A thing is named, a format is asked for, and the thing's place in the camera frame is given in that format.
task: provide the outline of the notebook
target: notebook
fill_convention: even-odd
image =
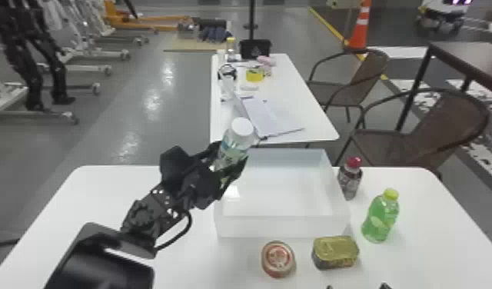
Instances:
[[[247,115],[260,139],[285,135],[304,129],[290,115],[275,112],[268,101],[255,96],[242,97],[239,98],[239,101],[242,107],[239,108],[239,111]]]

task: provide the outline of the transparent box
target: transparent box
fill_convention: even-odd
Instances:
[[[343,234],[347,202],[323,149],[250,149],[241,177],[215,202],[220,237],[317,238]]]

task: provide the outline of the red bottle cap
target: red bottle cap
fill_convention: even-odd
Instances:
[[[347,159],[347,166],[350,168],[359,168],[361,166],[361,158],[359,157],[349,157]]]

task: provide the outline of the white folding table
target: white folding table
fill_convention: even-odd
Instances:
[[[225,239],[216,234],[212,207],[194,209],[191,230],[154,260],[154,288],[492,288],[492,244],[438,179],[421,168],[363,168],[357,197],[348,202],[347,230],[360,248],[351,268],[319,271],[311,239],[283,240],[293,247],[294,275],[275,280],[261,269],[268,240]],[[160,180],[154,166],[88,166],[74,171],[0,266],[0,289],[44,287],[83,224],[119,229],[131,203]],[[371,200],[386,187],[401,193],[401,214],[383,244],[364,239],[360,226]],[[182,221],[161,241],[185,225]]]
[[[339,134],[312,95],[304,79],[298,73],[287,54],[272,54],[277,61],[273,76],[259,82],[259,90],[252,92],[256,97],[267,100],[272,108],[282,111],[291,122],[301,125],[302,131],[269,138],[262,144],[290,144],[319,141],[335,141]],[[231,121],[240,116],[232,101],[221,102],[221,86],[217,71],[218,56],[212,56],[210,142],[220,141]],[[239,74],[238,86],[244,83],[244,74]]]

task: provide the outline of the green bottle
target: green bottle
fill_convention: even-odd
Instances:
[[[398,191],[387,188],[380,196],[375,197],[368,209],[368,216],[361,231],[365,238],[372,243],[386,241],[390,229],[398,216]]]

